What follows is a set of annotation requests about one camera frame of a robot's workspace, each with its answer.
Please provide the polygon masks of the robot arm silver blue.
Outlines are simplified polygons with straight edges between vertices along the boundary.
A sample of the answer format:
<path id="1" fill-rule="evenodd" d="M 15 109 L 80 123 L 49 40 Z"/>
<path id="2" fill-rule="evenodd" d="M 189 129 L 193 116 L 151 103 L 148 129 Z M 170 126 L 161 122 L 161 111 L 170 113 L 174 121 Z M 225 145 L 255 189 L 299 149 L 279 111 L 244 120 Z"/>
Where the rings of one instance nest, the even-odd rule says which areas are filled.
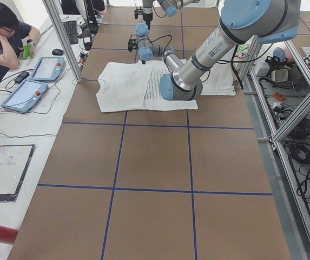
<path id="1" fill-rule="evenodd" d="M 192 3 L 199 3 L 200 0 L 160 0 L 157 2 L 165 12 L 166 16 L 173 17 L 181 8 Z M 150 29 L 150 25 L 153 20 L 153 3 L 153 0 L 143 0 L 142 6 L 134 10 L 135 19 L 138 19 L 139 16 L 142 16 L 148 29 Z"/>
<path id="2" fill-rule="evenodd" d="M 142 62 L 160 57 L 169 73 L 160 78 L 160 94 L 168 101 L 194 100 L 203 89 L 201 76 L 210 71 L 236 45 L 257 36 L 260 44 L 276 43 L 294 38 L 299 31 L 300 1 L 244 0 L 225 1 L 219 26 L 201 44 L 186 63 L 174 54 L 169 45 L 154 44 L 149 38 L 152 1 L 143 1 L 135 15 L 145 22 L 136 26 L 128 41 L 128 50 L 136 49 Z"/>

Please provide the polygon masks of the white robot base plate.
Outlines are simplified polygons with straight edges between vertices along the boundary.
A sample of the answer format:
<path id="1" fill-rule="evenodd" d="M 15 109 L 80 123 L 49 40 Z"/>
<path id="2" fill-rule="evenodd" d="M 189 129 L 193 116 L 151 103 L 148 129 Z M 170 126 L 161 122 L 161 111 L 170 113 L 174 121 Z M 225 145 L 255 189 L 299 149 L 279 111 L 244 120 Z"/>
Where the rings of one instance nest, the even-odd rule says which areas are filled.
<path id="1" fill-rule="evenodd" d="M 229 68 L 210 70 L 201 76 L 202 95 L 235 96 L 233 76 Z"/>

